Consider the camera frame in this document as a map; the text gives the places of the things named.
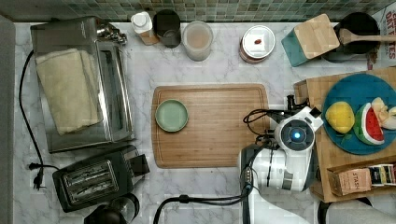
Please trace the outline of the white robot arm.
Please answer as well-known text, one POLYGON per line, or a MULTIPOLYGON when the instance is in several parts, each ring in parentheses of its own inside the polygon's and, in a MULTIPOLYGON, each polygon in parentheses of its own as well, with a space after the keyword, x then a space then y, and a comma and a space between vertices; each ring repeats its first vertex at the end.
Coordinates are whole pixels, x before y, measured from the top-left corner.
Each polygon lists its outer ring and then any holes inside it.
POLYGON ((309 106, 276 119, 274 144, 252 144, 238 155, 242 224, 309 224, 304 218, 269 203, 265 188, 306 190, 315 176, 315 132, 323 125, 320 111, 309 106))

